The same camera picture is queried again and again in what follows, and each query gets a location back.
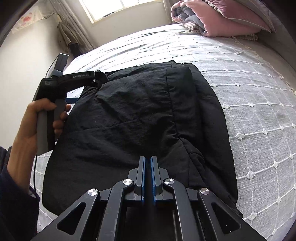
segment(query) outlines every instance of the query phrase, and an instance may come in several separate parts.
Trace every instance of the white wall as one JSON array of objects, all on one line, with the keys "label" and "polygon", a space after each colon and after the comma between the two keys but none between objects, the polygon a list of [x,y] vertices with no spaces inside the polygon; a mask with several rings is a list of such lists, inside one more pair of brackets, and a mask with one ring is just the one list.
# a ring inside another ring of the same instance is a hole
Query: white wall
[{"label": "white wall", "polygon": [[12,145],[27,105],[60,51],[54,16],[5,39],[0,47],[0,146]]},{"label": "white wall", "polygon": [[92,24],[79,0],[66,0],[77,15],[89,36],[101,46],[141,30],[170,24],[162,0],[129,7],[113,13]]}]

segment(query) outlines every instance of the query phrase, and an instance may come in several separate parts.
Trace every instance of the dark blue sleeve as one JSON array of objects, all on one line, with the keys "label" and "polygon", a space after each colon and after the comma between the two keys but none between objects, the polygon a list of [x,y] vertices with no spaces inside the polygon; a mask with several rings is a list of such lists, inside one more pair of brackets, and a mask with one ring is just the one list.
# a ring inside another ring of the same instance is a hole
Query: dark blue sleeve
[{"label": "dark blue sleeve", "polygon": [[6,166],[0,174],[0,218],[15,240],[29,241],[37,233],[40,197],[21,190],[9,175]]}]

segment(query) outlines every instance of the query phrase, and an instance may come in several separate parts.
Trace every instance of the silver bolt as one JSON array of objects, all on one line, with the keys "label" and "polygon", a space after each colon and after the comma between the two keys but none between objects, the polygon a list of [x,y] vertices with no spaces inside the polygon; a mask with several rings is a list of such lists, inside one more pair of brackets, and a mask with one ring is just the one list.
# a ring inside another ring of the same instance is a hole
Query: silver bolt
[{"label": "silver bolt", "polygon": [[98,190],[96,190],[96,189],[90,189],[89,190],[89,195],[90,196],[95,196],[95,195],[97,195],[98,194]]},{"label": "silver bolt", "polygon": [[202,189],[200,190],[200,193],[203,194],[203,195],[208,195],[208,194],[210,193],[210,191],[209,191],[209,189],[207,189],[207,188],[202,188]]},{"label": "silver bolt", "polygon": [[174,179],[171,179],[171,178],[165,179],[165,184],[172,185],[174,182],[175,182]]},{"label": "silver bolt", "polygon": [[123,180],[123,184],[124,185],[130,185],[132,183],[133,183],[133,180],[131,180],[131,179],[125,179],[125,180]]}]

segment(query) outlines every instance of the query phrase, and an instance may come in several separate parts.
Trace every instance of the human hand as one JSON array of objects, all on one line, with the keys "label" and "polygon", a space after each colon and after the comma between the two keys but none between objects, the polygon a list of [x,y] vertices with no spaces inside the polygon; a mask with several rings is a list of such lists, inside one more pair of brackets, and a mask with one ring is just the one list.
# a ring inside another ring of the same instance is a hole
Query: human hand
[{"label": "human hand", "polygon": [[[15,183],[25,191],[29,189],[31,169],[37,152],[37,114],[42,110],[51,111],[55,108],[56,105],[47,98],[31,102],[13,142],[7,170]],[[65,111],[60,115],[60,120],[53,122],[56,137],[61,135],[70,109],[71,105],[67,104]]]}]

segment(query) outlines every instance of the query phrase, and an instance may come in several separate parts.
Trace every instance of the curtain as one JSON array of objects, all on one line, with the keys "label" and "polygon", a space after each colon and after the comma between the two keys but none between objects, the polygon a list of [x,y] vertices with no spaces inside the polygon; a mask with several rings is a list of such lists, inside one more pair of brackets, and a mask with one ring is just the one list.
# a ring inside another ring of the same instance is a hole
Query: curtain
[{"label": "curtain", "polygon": [[168,19],[170,20],[171,23],[175,23],[174,21],[172,21],[172,17],[171,17],[171,8],[172,6],[179,2],[180,0],[163,0],[163,4],[165,6],[165,12],[167,14]]},{"label": "curtain", "polygon": [[61,20],[70,26],[75,31],[76,35],[82,39],[83,46],[80,46],[82,53],[87,53],[97,48],[96,44],[92,42],[87,34],[86,29],[82,26],[65,0],[49,0],[49,2],[52,4],[55,12],[60,16]]}]

